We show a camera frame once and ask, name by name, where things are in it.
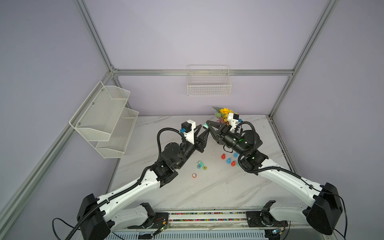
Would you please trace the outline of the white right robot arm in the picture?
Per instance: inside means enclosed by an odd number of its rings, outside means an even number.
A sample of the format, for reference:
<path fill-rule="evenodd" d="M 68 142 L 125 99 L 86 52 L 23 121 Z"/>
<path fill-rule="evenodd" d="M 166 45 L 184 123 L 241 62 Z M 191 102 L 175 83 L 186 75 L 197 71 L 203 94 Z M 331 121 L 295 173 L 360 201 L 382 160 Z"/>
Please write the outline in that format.
<path fill-rule="evenodd" d="M 205 128 L 219 145 L 239 154 L 238 163 L 245 172 L 274 182 L 306 205 L 304 210 L 299 207 L 269 208 L 267 213 L 274 220 L 307 223 L 328 236 L 335 232 L 345 208 L 336 186 L 330 183 L 321 185 L 305 179 L 261 153 L 258 148 L 263 142 L 250 122 L 241 122 L 232 128 L 223 123 L 207 121 Z"/>

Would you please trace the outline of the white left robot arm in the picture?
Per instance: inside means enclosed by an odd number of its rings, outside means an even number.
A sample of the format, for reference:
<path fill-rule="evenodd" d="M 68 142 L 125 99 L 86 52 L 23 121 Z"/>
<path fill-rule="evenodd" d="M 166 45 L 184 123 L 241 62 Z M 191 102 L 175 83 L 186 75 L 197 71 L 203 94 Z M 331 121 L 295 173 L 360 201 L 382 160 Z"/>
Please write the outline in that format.
<path fill-rule="evenodd" d="M 126 207 L 139 197 L 164 187 L 178 176 L 187 160 L 196 151 L 203 153 L 210 130 L 207 125 L 182 123 L 181 130 L 163 128 L 157 133 L 158 159 L 145 167 L 141 175 L 110 193 L 86 196 L 77 216 L 77 224 L 66 236 L 73 238 L 80 231 L 85 240 L 104 240 L 114 231 L 128 227 L 148 228 L 156 214 L 149 203 Z"/>

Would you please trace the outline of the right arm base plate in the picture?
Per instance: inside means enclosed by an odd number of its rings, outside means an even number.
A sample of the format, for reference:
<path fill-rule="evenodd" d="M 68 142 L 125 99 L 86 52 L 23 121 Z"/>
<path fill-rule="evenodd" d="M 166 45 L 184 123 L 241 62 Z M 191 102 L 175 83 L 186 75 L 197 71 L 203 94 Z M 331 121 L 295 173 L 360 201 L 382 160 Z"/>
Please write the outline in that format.
<path fill-rule="evenodd" d="M 246 220 L 250 228 L 256 227 L 287 227 L 287 221 L 277 221 L 269 213 L 264 214 L 261 211 L 247 211 Z"/>

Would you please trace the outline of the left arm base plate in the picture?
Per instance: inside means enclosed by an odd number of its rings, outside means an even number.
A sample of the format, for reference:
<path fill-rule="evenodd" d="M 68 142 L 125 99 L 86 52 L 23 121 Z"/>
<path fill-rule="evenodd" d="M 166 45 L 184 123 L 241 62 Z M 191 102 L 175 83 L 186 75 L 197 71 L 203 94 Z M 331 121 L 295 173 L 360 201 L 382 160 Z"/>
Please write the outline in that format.
<path fill-rule="evenodd" d="M 129 226 L 127 229 L 159 229 L 164 226 L 164 222 L 169 221 L 169 213 L 156 213 L 154 217 L 149 217 L 142 225 Z"/>

